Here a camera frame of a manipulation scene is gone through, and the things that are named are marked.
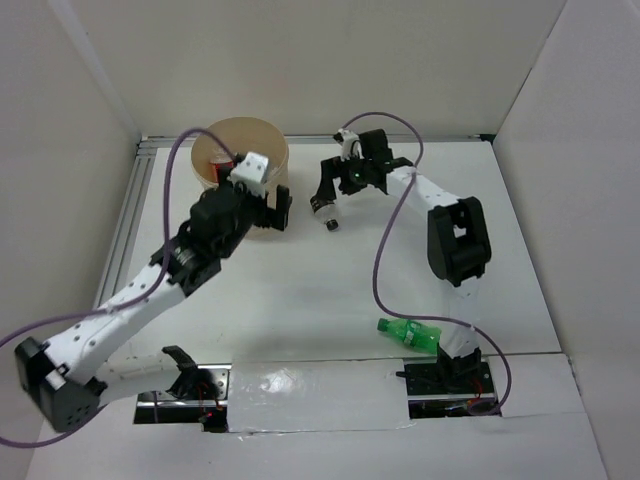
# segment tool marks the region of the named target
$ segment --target green plastic bottle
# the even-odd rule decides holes
[[[407,347],[435,355],[438,353],[438,342],[441,330],[420,322],[404,320],[401,318],[387,320],[381,318],[378,321],[378,331],[386,333]]]

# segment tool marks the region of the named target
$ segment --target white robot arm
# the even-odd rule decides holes
[[[460,198],[421,175],[406,158],[393,158],[383,130],[356,135],[340,130],[334,139],[342,145],[340,157],[321,162],[321,180],[311,198],[314,214],[330,231],[338,229],[336,191],[353,195],[373,186],[385,194],[402,197],[413,176],[415,184],[406,203],[427,223],[427,258],[434,274],[443,280],[447,316],[475,323],[479,278],[491,259],[491,246],[480,201]],[[447,329],[440,338],[438,362],[450,376],[469,371],[480,362],[473,330]]]
[[[268,159],[248,153],[235,168],[219,172],[220,184],[191,207],[168,249],[102,305],[106,313],[86,318],[44,342],[32,337],[15,349],[20,382],[58,432],[73,430],[109,402],[146,391],[168,391],[177,398],[205,385],[216,386],[207,370],[177,346],[149,357],[110,363],[109,357],[151,320],[185,300],[220,272],[252,226],[284,230],[291,197],[279,186],[276,207],[267,205]],[[118,308],[157,288],[127,308]]]

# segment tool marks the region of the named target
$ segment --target red object in cup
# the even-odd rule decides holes
[[[213,176],[213,181],[218,183],[218,170],[220,170],[223,167],[233,168],[233,162],[226,161],[226,162],[216,163],[215,160],[211,160],[209,162],[209,167],[211,168],[211,175]]]

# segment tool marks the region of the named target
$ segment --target white wall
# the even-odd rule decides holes
[[[381,109],[453,135],[498,131],[565,0],[71,2],[146,134],[245,114],[333,133]]]
[[[0,16],[0,336],[91,306],[133,164],[115,120],[44,0]],[[0,435],[33,441],[42,417],[0,351]],[[0,447],[2,480],[31,451]]]
[[[640,0],[568,1],[495,150],[611,478],[637,478]]]

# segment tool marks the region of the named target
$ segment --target bottle label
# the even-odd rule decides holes
[[[404,344],[409,347],[415,347],[418,340],[420,324],[407,322],[407,330],[404,334]]]

